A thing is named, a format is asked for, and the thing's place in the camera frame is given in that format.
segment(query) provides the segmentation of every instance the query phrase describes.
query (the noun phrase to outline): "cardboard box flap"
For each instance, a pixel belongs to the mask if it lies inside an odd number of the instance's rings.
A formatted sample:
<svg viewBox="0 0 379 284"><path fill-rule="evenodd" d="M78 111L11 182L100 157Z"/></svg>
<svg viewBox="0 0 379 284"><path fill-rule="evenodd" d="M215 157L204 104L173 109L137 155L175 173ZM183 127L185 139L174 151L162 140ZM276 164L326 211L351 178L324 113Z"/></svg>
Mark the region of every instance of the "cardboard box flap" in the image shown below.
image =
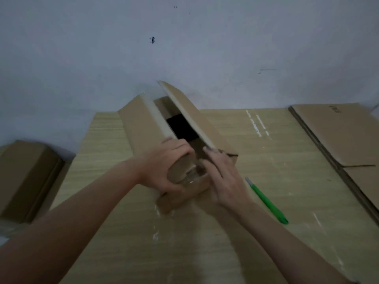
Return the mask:
<svg viewBox="0 0 379 284"><path fill-rule="evenodd" d="M175 134L146 93L131 100L118 111L134 155L145 152Z"/></svg>
<svg viewBox="0 0 379 284"><path fill-rule="evenodd" d="M234 148L180 90L164 81L158 81L158 83L183 114L187 122L209 147L223 150L231 155L238 155Z"/></svg>
<svg viewBox="0 0 379 284"><path fill-rule="evenodd" d="M379 167L345 167L344 170L379 209Z"/></svg>
<svg viewBox="0 0 379 284"><path fill-rule="evenodd" d="M360 104L292 108L340 165L379 164L379 121Z"/></svg>

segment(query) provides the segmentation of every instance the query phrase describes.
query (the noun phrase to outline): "brown box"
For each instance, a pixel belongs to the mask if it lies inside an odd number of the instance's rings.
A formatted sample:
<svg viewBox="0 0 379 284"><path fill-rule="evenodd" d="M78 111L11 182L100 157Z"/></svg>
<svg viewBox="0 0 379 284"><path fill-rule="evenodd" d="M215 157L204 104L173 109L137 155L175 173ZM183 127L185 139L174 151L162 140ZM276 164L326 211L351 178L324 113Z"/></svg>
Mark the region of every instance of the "brown box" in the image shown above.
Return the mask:
<svg viewBox="0 0 379 284"><path fill-rule="evenodd" d="M11 144L0 157L0 217L31 222L63 164L44 144Z"/></svg>
<svg viewBox="0 0 379 284"><path fill-rule="evenodd" d="M205 158L202 148L208 146L225 151L236 162L237 152L191 101L177 88L159 81L167 96L151 100L145 93L136 96L119 110L134 155L159 145L165 138L184 138L195 149L197 158ZM194 171L194 160L183 156L170 168L168 179L182 183L181 193L165 193L157 200L162 213L168 213L186 200L209 187L209 176L204 174L190 181L186 177Z"/></svg>
<svg viewBox="0 0 379 284"><path fill-rule="evenodd" d="M379 121L358 103L289 110L379 223Z"/></svg>

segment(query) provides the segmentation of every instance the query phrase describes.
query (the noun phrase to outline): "green utility knife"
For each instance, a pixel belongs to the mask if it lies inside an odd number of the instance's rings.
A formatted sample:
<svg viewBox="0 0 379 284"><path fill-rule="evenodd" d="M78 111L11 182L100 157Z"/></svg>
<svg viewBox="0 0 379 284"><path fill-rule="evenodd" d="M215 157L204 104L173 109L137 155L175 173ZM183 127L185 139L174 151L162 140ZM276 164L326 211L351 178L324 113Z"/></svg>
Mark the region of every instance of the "green utility knife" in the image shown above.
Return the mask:
<svg viewBox="0 0 379 284"><path fill-rule="evenodd" d="M259 188L251 182L251 180L245 177L245 180L248 182L252 190L259 196L259 198L263 201L263 203L271 210L272 214L283 224L288 224L288 220L284 216L283 212L281 212L271 201L268 199Z"/></svg>

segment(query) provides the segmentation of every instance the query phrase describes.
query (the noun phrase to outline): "wall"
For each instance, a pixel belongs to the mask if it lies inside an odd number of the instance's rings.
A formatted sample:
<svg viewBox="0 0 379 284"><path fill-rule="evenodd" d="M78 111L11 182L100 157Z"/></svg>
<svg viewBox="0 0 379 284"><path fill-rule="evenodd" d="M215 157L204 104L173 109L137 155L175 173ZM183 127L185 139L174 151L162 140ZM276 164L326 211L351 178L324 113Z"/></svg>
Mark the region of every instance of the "wall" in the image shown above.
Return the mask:
<svg viewBox="0 0 379 284"><path fill-rule="evenodd" d="M159 79L198 108L369 99L378 8L379 0L0 0L0 143L35 139L70 155L95 111L159 95Z"/></svg>

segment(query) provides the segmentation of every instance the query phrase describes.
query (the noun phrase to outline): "person's right hand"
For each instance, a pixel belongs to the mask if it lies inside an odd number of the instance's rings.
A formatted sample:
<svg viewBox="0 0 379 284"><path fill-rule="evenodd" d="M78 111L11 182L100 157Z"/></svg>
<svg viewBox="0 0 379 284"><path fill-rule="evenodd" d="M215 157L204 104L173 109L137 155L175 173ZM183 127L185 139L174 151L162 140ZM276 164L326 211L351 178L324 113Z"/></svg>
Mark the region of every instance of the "person's right hand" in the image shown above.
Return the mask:
<svg viewBox="0 0 379 284"><path fill-rule="evenodd" d="M204 147L203 150L214 163L201 160L211 176L212 199L235 214L249 210L254 201L230 157L216 149Z"/></svg>

